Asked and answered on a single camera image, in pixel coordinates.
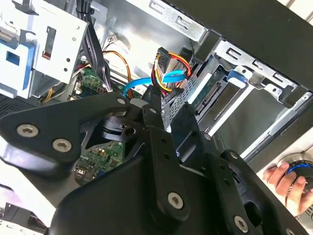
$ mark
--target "black wire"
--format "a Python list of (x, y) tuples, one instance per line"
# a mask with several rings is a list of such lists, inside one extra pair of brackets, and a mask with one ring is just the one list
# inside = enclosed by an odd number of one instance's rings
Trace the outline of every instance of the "black wire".
[(84, 54), (94, 72), (103, 79), (107, 90), (111, 92), (110, 70), (106, 71), (109, 65), (103, 58), (102, 49), (93, 27), (91, 4), (85, 0), (77, 0), (76, 3), (77, 17), (89, 23), (82, 45)]

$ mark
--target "screw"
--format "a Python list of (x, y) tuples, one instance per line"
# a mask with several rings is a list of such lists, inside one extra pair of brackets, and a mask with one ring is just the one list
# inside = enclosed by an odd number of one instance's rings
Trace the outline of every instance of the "screw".
[(209, 141), (211, 140), (211, 137), (207, 133), (204, 134), (204, 137)]
[(291, 229), (289, 229), (289, 228), (286, 228), (286, 233), (288, 235), (295, 235), (294, 232)]
[(184, 205), (182, 198), (175, 192), (170, 192), (167, 196), (167, 200), (169, 204), (177, 210), (180, 210)]
[(240, 229), (243, 233), (247, 233), (249, 231), (248, 225), (246, 224), (245, 220), (242, 219), (240, 216), (234, 217), (234, 222), (238, 229)]
[(66, 139), (57, 139), (52, 144), (53, 148), (59, 152), (66, 153), (72, 149), (72, 144)]
[(123, 100), (123, 99), (117, 99), (117, 101), (120, 103), (120, 104), (126, 104), (126, 102), (125, 102), (125, 100)]
[(230, 155), (231, 155), (234, 159), (237, 159), (237, 158), (238, 158), (237, 155), (234, 154), (233, 152), (230, 152)]
[(20, 136), (27, 137), (27, 138), (35, 137), (39, 133), (38, 128), (31, 124), (20, 125), (18, 126), (16, 131), (18, 132)]
[(156, 110), (155, 109), (153, 109), (153, 108), (150, 108), (150, 111), (152, 112), (152, 113), (154, 113), (154, 114), (156, 114), (157, 112), (156, 112)]

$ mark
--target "motherboard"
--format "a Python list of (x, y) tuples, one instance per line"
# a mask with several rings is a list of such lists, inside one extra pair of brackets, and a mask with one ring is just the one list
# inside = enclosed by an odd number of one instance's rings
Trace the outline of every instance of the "motherboard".
[(80, 157), (75, 168), (75, 179), (80, 185), (104, 175), (122, 163), (125, 145), (111, 141)]
[[(123, 94), (125, 86), (113, 83), (113, 90)], [(75, 99), (95, 94), (103, 94), (105, 89), (101, 79), (91, 69), (84, 69), (80, 73), (75, 86)], [(96, 179), (106, 172), (114, 169), (122, 163), (125, 144), (119, 141), (111, 141), (102, 148), (95, 148), (82, 155), (75, 168), (75, 179), (80, 185), (84, 185)]]

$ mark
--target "finger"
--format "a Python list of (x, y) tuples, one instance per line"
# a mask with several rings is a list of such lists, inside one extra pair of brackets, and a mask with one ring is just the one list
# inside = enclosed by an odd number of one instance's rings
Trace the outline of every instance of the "finger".
[(280, 179), (283, 177), (283, 175), (286, 173), (286, 170), (289, 168), (288, 163), (283, 163), (280, 167), (278, 167), (275, 172), (272, 174), (272, 176), (268, 180), (268, 184), (273, 186), (274, 188), (277, 187), (278, 183), (280, 182)]
[(311, 205), (313, 205), (313, 189), (304, 194), (300, 201), (300, 214), (305, 212)]
[(293, 184), (286, 201), (286, 207), (290, 212), (299, 211), (300, 200), (305, 184), (306, 180), (303, 176), (300, 176)]
[(277, 169), (277, 167), (273, 167), (273, 168), (270, 168), (270, 169), (267, 169), (266, 171), (264, 171), (264, 174), (263, 174), (263, 180), (268, 182), (269, 178), (272, 176), (272, 174), (275, 172), (275, 170)]
[(275, 191), (277, 194), (278, 199), (285, 205), (286, 204), (286, 196), (288, 190), (294, 180), (296, 179), (297, 175), (294, 171), (290, 172), (288, 175), (285, 175), (281, 181), (278, 183)]

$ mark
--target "orange wire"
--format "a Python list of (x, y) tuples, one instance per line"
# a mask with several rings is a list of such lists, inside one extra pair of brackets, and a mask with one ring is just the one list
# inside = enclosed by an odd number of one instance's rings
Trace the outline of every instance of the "orange wire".
[[(127, 63), (127, 61), (125, 60), (125, 58), (120, 54), (118, 53), (117, 51), (114, 51), (114, 50), (107, 50), (107, 51), (103, 51), (102, 54), (105, 55), (105, 54), (109, 54), (109, 53), (112, 53), (112, 54), (115, 54), (117, 55), (119, 58), (121, 58), (121, 60), (124, 62), (125, 66), (126, 66), (126, 70), (127, 70), (127, 81), (128, 82), (131, 82), (132, 81), (132, 75), (131, 75), (131, 70), (129, 68), (129, 65)], [(130, 99), (132, 99), (134, 96), (133, 96), (133, 91), (131, 89), (128, 90), (128, 96)]]

